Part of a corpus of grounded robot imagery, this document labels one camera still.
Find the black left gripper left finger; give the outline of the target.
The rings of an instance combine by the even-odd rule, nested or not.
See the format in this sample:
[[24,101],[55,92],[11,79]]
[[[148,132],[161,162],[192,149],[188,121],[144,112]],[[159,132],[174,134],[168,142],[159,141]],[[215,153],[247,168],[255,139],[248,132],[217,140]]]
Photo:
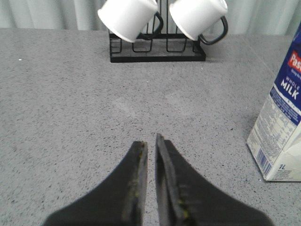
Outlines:
[[114,171],[95,189],[52,213],[46,226],[141,226],[147,188],[148,147],[134,141]]

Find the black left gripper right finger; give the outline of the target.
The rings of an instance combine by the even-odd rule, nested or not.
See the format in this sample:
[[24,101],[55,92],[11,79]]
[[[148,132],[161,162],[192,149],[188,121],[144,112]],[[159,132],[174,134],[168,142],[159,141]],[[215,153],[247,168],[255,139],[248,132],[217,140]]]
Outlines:
[[271,226],[261,211],[202,177],[161,134],[156,137],[156,192],[161,226]]

